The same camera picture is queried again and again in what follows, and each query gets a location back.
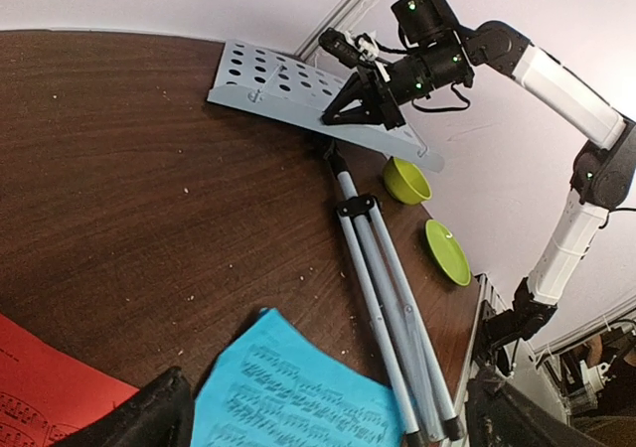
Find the wood grain surface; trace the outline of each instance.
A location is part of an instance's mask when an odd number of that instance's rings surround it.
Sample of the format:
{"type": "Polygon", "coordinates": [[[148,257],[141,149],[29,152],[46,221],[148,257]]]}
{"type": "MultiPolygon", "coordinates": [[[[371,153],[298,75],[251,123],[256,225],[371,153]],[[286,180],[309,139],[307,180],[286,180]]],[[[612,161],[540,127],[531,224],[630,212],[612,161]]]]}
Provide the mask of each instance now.
{"type": "MultiPolygon", "coordinates": [[[[0,34],[0,312],[134,385],[172,365],[197,384],[258,307],[384,381],[304,131],[205,103],[222,44],[0,34]]],[[[422,249],[428,215],[392,201],[383,158],[345,147],[386,221],[452,391],[477,308],[422,249]]]]}

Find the white wall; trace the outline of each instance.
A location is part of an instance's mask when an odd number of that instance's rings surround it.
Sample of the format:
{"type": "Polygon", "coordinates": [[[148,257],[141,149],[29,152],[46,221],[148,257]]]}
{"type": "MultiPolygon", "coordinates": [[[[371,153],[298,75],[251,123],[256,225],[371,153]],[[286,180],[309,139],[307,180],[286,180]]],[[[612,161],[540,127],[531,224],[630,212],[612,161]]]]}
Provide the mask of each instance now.
{"type": "MultiPolygon", "coordinates": [[[[357,26],[398,46],[397,21],[383,0],[357,26]]],[[[557,56],[615,107],[636,117],[636,0],[448,0],[460,21],[476,27],[503,20],[557,56]]],[[[332,68],[327,59],[320,59],[332,68]]],[[[448,89],[428,104],[454,102],[448,89]]],[[[584,138],[550,109],[488,68],[476,69],[462,113],[409,122],[446,159],[428,174],[426,204],[462,242],[475,273],[488,272],[509,302],[552,233],[569,190],[574,155],[584,138]]],[[[636,190],[630,205],[636,206],[636,190]]],[[[623,301],[636,281],[636,215],[616,214],[594,241],[535,346],[584,325],[623,301]]]]}
{"type": "Polygon", "coordinates": [[[0,0],[0,30],[85,28],[238,38],[293,52],[340,0],[0,0]]]}

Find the bowl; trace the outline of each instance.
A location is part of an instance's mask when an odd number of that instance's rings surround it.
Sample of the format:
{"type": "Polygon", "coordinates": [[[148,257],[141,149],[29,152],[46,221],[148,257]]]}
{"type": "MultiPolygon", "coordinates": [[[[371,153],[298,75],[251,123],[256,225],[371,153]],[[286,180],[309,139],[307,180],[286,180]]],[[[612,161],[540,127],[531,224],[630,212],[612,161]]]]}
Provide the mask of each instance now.
{"type": "Polygon", "coordinates": [[[428,181],[419,168],[410,162],[392,157],[385,164],[383,178],[389,194],[408,206],[420,204],[432,197],[428,181]]]}

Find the wooden table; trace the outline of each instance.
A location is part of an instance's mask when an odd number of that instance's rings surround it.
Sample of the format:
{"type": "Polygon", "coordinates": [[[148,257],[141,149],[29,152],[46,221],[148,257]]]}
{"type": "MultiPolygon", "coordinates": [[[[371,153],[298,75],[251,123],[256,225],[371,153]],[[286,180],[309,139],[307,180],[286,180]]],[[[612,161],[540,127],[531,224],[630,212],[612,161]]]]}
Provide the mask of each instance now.
{"type": "MultiPolygon", "coordinates": [[[[307,134],[205,103],[222,44],[138,35],[0,34],[0,313],[131,384],[172,365],[198,383],[258,307],[385,380],[335,219],[339,188],[307,134]]],[[[478,287],[426,256],[420,207],[384,203],[451,391],[478,287]]]]}

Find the plate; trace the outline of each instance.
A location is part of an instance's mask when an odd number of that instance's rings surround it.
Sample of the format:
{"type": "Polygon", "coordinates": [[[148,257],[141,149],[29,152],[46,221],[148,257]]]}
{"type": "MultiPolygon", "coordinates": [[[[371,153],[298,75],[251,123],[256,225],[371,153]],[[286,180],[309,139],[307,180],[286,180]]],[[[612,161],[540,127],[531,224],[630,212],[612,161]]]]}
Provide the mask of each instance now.
{"type": "Polygon", "coordinates": [[[472,279],[464,250],[448,228],[434,220],[426,222],[426,240],[435,261],[459,286],[468,286],[472,279]]]}

